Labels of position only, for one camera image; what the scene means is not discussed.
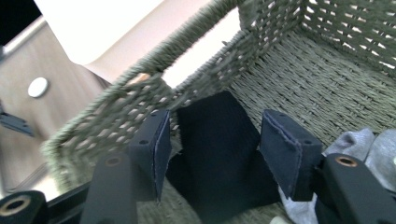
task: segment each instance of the metal grommet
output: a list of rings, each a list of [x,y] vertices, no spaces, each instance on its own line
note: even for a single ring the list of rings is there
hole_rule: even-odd
[[[112,157],[106,160],[106,166],[116,166],[121,163],[120,157]]]
[[[337,157],[335,160],[340,163],[341,165],[348,166],[348,167],[357,167],[358,163],[348,157]]]
[[[27,195],[21,195],[17,198],[13,198],[3,204],[0,208],[0,216],[9,217],[14,214],[19,213],[21,210],[25,209],[30,204],[30,197]]]

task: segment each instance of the metal bracket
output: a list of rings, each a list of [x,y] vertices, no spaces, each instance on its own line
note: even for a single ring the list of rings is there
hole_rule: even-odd
[[[33,137],[32,129],[27,125],[24,119],[20,119],[13,115],[10,115],[4,111],[1,102],[0,102],[0,123],[10,130],[13,130],[18,133],[24,133],[31,137]]]

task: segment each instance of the basket handle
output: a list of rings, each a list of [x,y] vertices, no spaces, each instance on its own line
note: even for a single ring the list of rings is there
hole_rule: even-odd
[[[140,59],[113,85],[124,86],[139,73],[156,74],[170,67],[177,58],[211,30],[231,10],[241,6],[245,0],[213,0],[169,35],[161,44]]]

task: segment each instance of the woven basket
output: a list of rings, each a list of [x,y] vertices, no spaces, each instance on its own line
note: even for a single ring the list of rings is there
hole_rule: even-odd
[[[194,42],[238,7],[241,30],[175,89],[162,80]],[[59,189],[89,181],[97,159],[123,150],[155,109],[176,110],[228,90],[259,129],[264,108],[289,114],[328,146],[340,133],[396,127],[395,0],[212,1],[126,71],[43,146]],[[150,78],[133,83],[140,74]],[[174,151],[180,150],[173,119]],[[268,223],[280,204],[252,209],[234,223]],[[199,219],[165,182],[163,201],[139,204],[141,223]]]

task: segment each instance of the white round knob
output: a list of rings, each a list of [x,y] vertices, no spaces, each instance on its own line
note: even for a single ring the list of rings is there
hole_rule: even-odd
[[[30,84],[27,92],[32,97],[40,97],[47,90],[48,86],[49,82],[45,78],[38,77]]]

